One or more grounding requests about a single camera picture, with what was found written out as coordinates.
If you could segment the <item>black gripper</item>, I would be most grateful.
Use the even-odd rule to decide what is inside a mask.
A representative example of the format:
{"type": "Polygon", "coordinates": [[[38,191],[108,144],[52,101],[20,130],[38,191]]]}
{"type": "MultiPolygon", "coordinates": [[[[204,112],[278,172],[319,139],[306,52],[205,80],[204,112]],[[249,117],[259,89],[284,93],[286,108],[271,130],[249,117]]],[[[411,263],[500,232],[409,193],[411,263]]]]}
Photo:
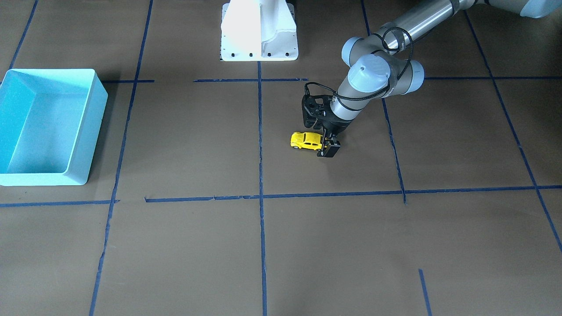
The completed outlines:
{"type": "Polygon", "coordinates": [[[332,112],[323,112],[320,117],[323,131],[322,149],[317,152],[318,157],[332,158],[341,148],[337,137],[343,132],[351,120],[343,120],[332,112]]]}

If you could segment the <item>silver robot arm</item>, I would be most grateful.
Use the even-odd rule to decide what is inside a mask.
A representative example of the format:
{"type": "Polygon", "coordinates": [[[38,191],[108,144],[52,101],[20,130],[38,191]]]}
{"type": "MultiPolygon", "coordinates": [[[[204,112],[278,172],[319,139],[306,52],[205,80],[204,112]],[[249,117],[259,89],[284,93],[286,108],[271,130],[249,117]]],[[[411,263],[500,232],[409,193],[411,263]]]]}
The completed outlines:
{"type": "Polygon", "coordinates": [[[347,40],[341,57],[349,72],[339,88],[330,89],[329,95],[313,96],[310,83],[304,86],[304,126],[322,132],[317,156],[335,156],[341,146],[337,136],[372,99],[418,90],[424,69],[412,59],[415,41],[477,4],[480,0],[424,0],[368,37],[347,40]]]}

